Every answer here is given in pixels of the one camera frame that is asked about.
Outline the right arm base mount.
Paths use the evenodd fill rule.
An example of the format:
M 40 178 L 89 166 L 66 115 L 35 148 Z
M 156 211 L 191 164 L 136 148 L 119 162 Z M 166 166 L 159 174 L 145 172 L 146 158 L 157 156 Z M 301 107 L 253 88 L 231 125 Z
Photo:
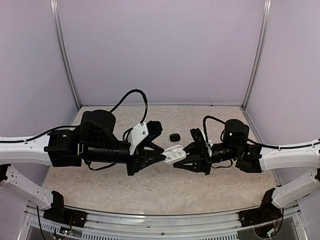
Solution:
M 271 188 L 265 192 L 259 207 L 242 210 L 238 213 L 242 227 L 258 225 L 283 217 L 282 208 L 278 208 L 272 204 L 272 195 L 275 190 L 275 188 Z

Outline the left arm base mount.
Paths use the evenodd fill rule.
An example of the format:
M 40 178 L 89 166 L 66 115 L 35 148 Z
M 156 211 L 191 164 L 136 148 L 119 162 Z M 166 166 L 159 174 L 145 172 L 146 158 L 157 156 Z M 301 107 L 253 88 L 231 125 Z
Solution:
M 43 211 L 43 218 L 70 227 L 84 228 L 88 213 L 65 207 L 64 197 L 57 191 L 51 192 L 50 208 Z

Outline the white earbud charging case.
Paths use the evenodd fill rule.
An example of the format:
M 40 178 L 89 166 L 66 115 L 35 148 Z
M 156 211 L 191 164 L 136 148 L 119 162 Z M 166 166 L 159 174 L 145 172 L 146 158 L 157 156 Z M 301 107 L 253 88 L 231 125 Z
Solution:
M 172 165 L 174 163 L 177 163 L 181 160 L 184 160 L 187 157 L 186 152 L 184 151 L 184 147 L 182 145 L 174 145 L 168 148 L 164 149 L 164 152 L 162 153 L 165 156 L 171 156 L 170 161 L 165 161 L 164 163 L 167 165 Z

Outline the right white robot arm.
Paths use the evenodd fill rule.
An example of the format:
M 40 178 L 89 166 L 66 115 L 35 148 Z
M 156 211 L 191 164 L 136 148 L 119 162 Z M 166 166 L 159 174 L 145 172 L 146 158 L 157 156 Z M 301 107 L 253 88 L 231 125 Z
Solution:
M 173 164 L 174 168 L 209 175 L 213 164 L 235 161 L 245 173 L 262 173 L 275 169 L 309 168 L 304 175 L 268 190 L 256 210 L 256 218 L 266 222 L 276 209 L 301 199 L 320 189 L 320 141 L 318 139 L 298 145 L 266 145 L 249 139 L 250 128 L 238 119 L 224 123 L 222 141 L 211 144 L 207 130 L 190 130 L 192 143 L 184 148 L 186 157 Z

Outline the black earbud charging case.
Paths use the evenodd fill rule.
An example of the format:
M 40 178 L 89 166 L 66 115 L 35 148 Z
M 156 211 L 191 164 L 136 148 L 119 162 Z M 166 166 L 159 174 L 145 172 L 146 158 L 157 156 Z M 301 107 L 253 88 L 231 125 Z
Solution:
M 171 142 L 179 142 L 181 140 L 181 136 L 178 133 L 172 133 L 169 135 L 169 140 Z

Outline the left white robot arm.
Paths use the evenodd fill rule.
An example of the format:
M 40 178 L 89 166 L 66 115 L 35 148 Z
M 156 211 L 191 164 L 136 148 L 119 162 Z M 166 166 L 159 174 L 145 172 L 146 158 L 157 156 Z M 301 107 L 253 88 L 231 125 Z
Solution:
M 85 111 L 80 125 L 59 126 L 32 137 L 0 139 L 0 182 L 25 194 L 39 209 L 63 223 L 70 218 L 64 197 L 47 191 L 25 177 L 20 177 L 14 164 L 40 164 L 51 167 L 81 167 L 104 163 L 100 170 L 117 164 L 126 166 L 127 175 L 165 160 L 164 149 L 153 143 L 162 133 L 159 121 L 138 123 L 128 141 L 114 135 L 116 117 L 107 110 Z

